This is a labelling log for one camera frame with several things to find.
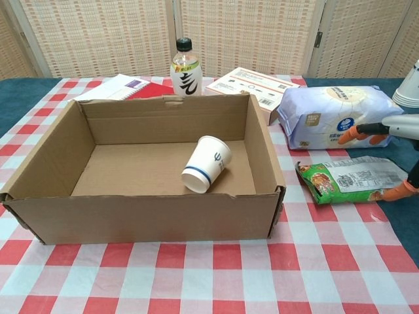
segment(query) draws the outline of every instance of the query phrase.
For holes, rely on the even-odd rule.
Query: open cardboard box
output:
[[[232,161],[208,193],[181,172],[213,135]],[[72,101],[1,191],[43,243],[269,237],[285,193],[254,96]]]

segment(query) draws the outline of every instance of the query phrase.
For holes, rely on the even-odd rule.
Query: white plastic package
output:
[[[280,123],[291,149],[372,147],[370,138],[338,144],[351,126],[381,122],[403,110],[372,86],[289,88],[278,108]],[[385,147],[387,138],[374,147]]]

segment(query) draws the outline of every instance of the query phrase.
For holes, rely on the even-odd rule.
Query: green snack bag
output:
[[[390,160],[370,156],[308,166],[297,162],[296,170],[317,204],[378,201],[383,189],[407,178]]]

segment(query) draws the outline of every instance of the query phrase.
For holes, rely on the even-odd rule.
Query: black bottle cap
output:
[[[192,50],[192,41],[188,37],[182,37],[176,40],[176,49],[177,51],[191,51]]]

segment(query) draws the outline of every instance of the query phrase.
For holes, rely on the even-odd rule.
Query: blue stripe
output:
[[[197,172],[199,172],[201,175],[203,175],[208,180],[209,184],[211,184],[211,178],[204,170],[201,170],[201,169],[199,169],[197,167],[193,167],[193,166],[187,166],[187,167],[185,167],[185,169],[197,170]]]

